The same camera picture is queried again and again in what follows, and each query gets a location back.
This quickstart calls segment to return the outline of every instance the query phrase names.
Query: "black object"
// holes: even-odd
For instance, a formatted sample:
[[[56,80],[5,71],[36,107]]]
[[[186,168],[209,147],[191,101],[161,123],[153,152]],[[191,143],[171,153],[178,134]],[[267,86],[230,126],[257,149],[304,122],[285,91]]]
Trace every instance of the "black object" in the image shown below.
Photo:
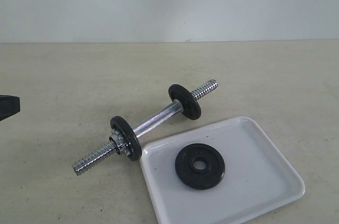
[[[122,133],[123,138],[130,145],[131,154],[128,156],[128,158],[133,161],[138,160],[142,154],[141,146],[136,134],[128,122],[120,116],[113,117],[111,119],[111,128],[119,130]]]
[[[194,166],[197,161],[206,164],[204,169]],[[187,186],[206,190],[218,185],[225,174],[225,162],[221,154],[205,144],[191,144],[184,147],[175,159],[175,170]]]
[[[171,85],[168,89],[171,100],[177,99],[184,108],[183,114],[191,119],[196,120],[201,116],[201,108],[193,95],[181,85]]]
[[[20,98],[0,95],[0,121],[20,112]]]

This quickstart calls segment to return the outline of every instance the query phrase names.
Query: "white ceramic tray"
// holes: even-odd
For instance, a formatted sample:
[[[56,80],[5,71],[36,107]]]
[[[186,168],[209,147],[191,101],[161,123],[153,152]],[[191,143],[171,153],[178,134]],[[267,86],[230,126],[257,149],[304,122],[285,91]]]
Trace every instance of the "white ceramic tray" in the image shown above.
[[[224,158],[222,181],[208,190],[181,182],[179,151],[193,143],[217,149]],[[258,124],[236,117],[144,146],[141,157],[159,224],[243,223],[302,197],[305,185]]]

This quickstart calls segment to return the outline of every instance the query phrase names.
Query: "black weight plate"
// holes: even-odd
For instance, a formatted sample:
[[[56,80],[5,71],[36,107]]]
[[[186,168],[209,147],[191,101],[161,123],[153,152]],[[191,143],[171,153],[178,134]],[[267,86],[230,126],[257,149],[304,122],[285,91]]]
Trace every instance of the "black weight plate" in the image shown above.
[[[128,122],[120,117],[116,116],[111,119],[111,128],[119,130],[123,135],[123,138],[129,143],[131,154],[128,156],[130,160],[138,160],[141,157],[141,146],[137,136]]]
[[[196,161],[206,164],[204,169],[194,167]],[[225,174],[225,162],[221,154],[205,144],[191,144],[184,147],[175,159],[175,170],[187,186],[206,190],[220,183]]]
[[[171,100],[178,100],[184,108],[182,112],[187,118],[196,120],[201,116],[201,108],[193,95],[181,85],[171,85],[168,89]]]

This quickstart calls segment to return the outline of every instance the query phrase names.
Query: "white wall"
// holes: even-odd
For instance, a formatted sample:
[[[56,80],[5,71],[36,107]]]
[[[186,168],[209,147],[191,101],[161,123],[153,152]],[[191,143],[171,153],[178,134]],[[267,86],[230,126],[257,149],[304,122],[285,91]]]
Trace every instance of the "white wall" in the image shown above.
[[[0,42],[339,38],[339,0],[0,0]]]

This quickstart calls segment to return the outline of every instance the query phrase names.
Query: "dumbbell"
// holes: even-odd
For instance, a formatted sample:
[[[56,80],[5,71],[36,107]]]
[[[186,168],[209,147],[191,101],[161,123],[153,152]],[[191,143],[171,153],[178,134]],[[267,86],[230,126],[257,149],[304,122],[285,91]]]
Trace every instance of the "dumbbell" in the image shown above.
[[[112,153],[125,154],[130,160],[138,160],[142,154],[139,143],[140,137],[179,112],[191,120],[198,119],[201,115],[201,109],[197,100],[212,92],[217,87],[218,82],[214,79],[207,81],[191,92],[181,85],[171,85],[168,93],[172,103],[134,128],[132,128],[124,118],[120,116],[113,117],[110,122],[112,135],[109,137],[109,142],[75,162],[72,165],[74,172],[80,175]]]

